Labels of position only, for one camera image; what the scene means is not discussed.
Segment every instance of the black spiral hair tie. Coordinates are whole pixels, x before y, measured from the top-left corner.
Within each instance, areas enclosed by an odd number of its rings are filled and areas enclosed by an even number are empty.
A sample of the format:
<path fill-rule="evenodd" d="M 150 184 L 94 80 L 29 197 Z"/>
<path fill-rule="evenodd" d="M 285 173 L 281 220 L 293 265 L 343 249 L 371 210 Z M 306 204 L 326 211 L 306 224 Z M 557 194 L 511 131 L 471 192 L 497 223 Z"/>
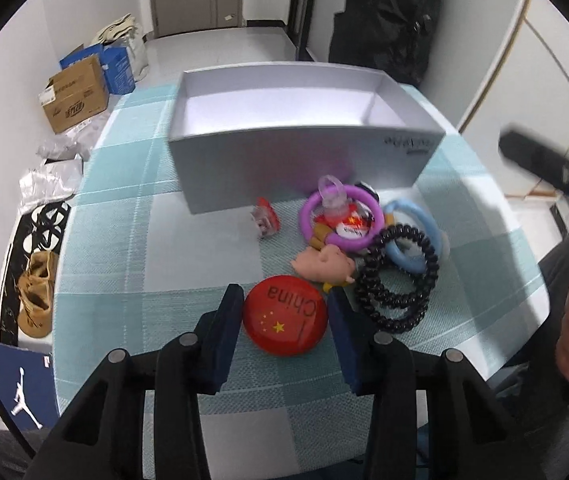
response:
<path fill-rule="evenodd" d="M 420 247 L 426 260 L 424 274 L 410 274 L 415 290 L 408 294 L 396 294 L 388 290 L 379 279 L 379 269 L 384 261 L 384 247 L 391 240 L 406 238 Z M 403 333 L 414 329 L 424 319 L 428 308 L 429 295 L 438 279 L 438 256 L 423 232 L 404 224 L 386 227 L 373 238 L 364 257 L 364 267 L 355 281 L 355 300 L 360 309 L 367 314 L 381 329 L 391 333 Z M 383 316 L 376 309 L 406 308 L 407 314 L 399 319 Z"/>

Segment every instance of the box lid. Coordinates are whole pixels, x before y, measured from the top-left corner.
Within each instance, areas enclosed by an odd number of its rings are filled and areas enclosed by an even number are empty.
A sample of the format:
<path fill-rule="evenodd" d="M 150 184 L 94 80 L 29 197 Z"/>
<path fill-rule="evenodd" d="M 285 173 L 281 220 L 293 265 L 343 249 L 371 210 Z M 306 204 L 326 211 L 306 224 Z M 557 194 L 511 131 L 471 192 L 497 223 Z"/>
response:
<path fill-rule="evenodd" d="M 61 70 L 50 78 L 47 88 L 53 87 L 55 98 L 63 99 L 93 83 L 99 82 L 101 70 L 98 56 L 89 56 Z"/>

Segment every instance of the purple ring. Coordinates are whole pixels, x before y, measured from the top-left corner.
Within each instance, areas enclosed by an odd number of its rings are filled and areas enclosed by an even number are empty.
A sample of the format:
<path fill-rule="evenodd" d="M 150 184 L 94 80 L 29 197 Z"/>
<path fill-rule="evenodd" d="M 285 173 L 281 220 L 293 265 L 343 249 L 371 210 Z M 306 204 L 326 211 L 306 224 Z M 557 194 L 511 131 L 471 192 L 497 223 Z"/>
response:
<path fill-rule="evenodd" d="M 378 234 L 382 229 L 384 229 L 385 221 L 384 221 L 384 212 L 376 200 L 365 190 L 360 189 L 356 186 L 349 186 L 345 185 L 344 190 L 346 191 L 346 195 L 349 198 L 357 200 L 358 202 L 362 202 L 365 206 L 367 206 L 371 212 L 373 213 L 373 224 L 369 232 L 366 234 L 365 237 L 359 238 L 357 240 L 349 240 L 347 238 L 341 237 L 337 233 L 331 233 L 325 239 L 327 244 L 332 244 L 338 246 L 341 250 L 346 251 L 348 253 L 357 253 L 358 251 L 362 251 L 366 249 L 373 240 L 373 237 Z M 299 223 L 299 230 L 302 232 L 302 236 L 306 241 L 311 240 L 313 236 L 313 227 L 311 226 L 311 214 L 313 210 L 320 205 L 322 202 L 322 197 L 320 196 L 320 192 L 316 191 L 312 194 L 309 199 L 304 203 L 302 209 L 299 210 L 298 216 L 298 223 Z"/>

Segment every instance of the red badge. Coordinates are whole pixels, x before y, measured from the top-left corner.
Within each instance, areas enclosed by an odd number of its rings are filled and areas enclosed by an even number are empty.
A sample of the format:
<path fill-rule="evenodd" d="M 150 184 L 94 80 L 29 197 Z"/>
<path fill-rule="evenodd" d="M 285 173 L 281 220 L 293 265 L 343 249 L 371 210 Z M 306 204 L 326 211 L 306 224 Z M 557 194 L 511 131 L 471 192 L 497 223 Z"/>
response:
<path fill-rule="evenodd" d="M 279 356 L 312 349 L 327 329 L 327 305 L 310 283 L 273 276 L 248 293 L 242 321 L 261 349 Z"/>

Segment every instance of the label on box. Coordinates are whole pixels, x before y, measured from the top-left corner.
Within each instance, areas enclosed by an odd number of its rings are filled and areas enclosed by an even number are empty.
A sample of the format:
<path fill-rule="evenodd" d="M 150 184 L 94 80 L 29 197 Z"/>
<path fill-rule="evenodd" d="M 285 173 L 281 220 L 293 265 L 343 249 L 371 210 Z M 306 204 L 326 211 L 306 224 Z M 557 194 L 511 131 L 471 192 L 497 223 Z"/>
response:
<path fill-rule="evenodd" d="M 53 89 L 53 86 L 49 86 L 44 92 L 40 92 L 38 97 L 40 98 L 40 104 L 42 106 L 53 103 L 55 101 L 55 90 Z"/>

